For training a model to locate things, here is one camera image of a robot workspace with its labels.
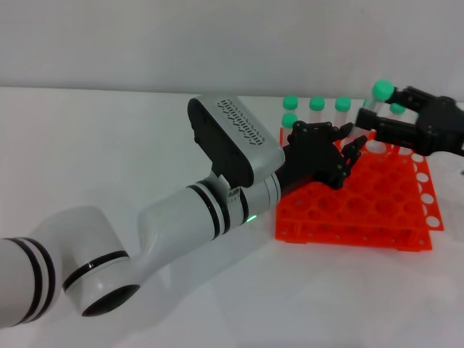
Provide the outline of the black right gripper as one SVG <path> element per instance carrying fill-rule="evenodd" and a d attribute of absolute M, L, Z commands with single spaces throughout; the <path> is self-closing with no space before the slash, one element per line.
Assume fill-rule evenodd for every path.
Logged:
<path fill-rule="evenodd" d="M 463 111 L 454 99 L 434 96 L 408 86 L 395 88 L 392 103 L 418 113 L 415 126 L 398 120 L 379 117 L 375 112 L 361 108 L 356 126 L 375 131 L 375 140 L 387 144 L 414 148 L 429 156 L 434 152 L 449 152 L 463 156 Z"/>

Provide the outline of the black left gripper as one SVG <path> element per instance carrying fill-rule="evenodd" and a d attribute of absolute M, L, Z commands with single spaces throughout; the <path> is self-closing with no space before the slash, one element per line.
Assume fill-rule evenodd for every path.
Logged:
<path fill-rule="evenodd" d="M 287 196 L 311 182 L 340 189 L 365 145 L 365 136 L 359 136 L 338 150 L 335 142 L 346 138 L 353 127 L 352 123 L 337 127 L 331 122 L 296 121 L 283 148 L 284 164 L 278 169 L 281 194 Z"/>

